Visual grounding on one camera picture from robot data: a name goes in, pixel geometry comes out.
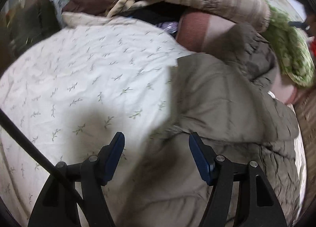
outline metal screw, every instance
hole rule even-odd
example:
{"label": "metal screw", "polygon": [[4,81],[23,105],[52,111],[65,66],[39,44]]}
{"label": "metal screw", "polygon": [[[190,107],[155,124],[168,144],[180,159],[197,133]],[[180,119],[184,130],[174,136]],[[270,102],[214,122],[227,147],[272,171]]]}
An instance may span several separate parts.
{"label": "metal screw", "polygon": [[94,162],[98,160],[98,156],[97,155],[92,155],[91,157],[89,157],[89,161],[90,162]]}
{"label": "metal screw", "polygon": [[65,162],[60,161],[60,162],[57,163],[56,166],[57,166],[58,168],[61,168],[61,167],[63,167],[64,165],[65,165]]}
{"label": "metal screw", "polygon": [[251,161],[251,162],[250,162],[250,165],[251,165],[252,167],[257,167],[257,166],[258,166],[258,163],[257,163],[256,161]]}
{"label": "metal screw", "polygon": [[219,161],[219,162],[223,162],[225,160],[225,157],[223,155],[218,155],[216,157],[216,160]]}

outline bed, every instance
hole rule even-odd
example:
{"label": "bed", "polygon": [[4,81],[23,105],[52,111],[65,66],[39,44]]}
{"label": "bed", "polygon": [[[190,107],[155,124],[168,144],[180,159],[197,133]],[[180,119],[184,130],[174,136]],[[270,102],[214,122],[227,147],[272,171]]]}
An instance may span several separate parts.
{"label": "bed", "polygon": [[[0,106],[53,164],[81,162],[122,131],[125,151],[103,190],[116,220],[146,142],[173,121],[176,59],[191,52],[142,21],[64,17],[71,29],[32,47],[6,71]],[[26,226],[48,173],[2,129],[0,139],[0,195]],[[300,136],[295,152],[301,206],[306,162]]]}

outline black cable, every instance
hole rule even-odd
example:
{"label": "black cable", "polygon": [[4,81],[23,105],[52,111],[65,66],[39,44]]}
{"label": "black cable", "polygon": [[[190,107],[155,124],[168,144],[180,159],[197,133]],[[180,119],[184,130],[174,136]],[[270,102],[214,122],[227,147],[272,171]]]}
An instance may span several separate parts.
{"label": "black cable", "polygon": [[37,163],[59,181],[75,198],[84,212],[84,201],[72,184],[55,168],[55,166],[29,141],[15,126],[9,117],[0,109],[0,125]]}

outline gray duvet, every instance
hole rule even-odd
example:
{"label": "gray duvet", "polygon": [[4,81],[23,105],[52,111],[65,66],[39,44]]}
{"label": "gray duvet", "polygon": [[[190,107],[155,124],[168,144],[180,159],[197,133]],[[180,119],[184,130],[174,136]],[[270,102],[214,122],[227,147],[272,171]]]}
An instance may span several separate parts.
{"label": "gray duvet", "polygon": [[[293,140],[294,113],[267,92],[278,67],[268,42],[249,24],[237,24],[208,54],[178,59],[178,119],[148,141],[131,174],[131,195],[118,226],[198,226],[211,187],[201,180],[188,138],[232,162],[258,162],[282,206],[288,225],[296,217],[299,181]],[[232,226],[238,184],[233,187],[227,226]]]}

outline green blanket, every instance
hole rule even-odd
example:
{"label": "green blanket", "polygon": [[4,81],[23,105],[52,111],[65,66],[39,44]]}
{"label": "green blanket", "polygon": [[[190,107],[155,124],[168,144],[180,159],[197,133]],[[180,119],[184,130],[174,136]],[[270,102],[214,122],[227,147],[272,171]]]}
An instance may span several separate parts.
{"label": "green blanket", "polygon": [[278,57],[282,74],[287,74],[299,86],[312,86],[315,67],[304,35],[288,25],[291,20],[287,13],[271,5],[270,11],[270,25],[262,36]]}

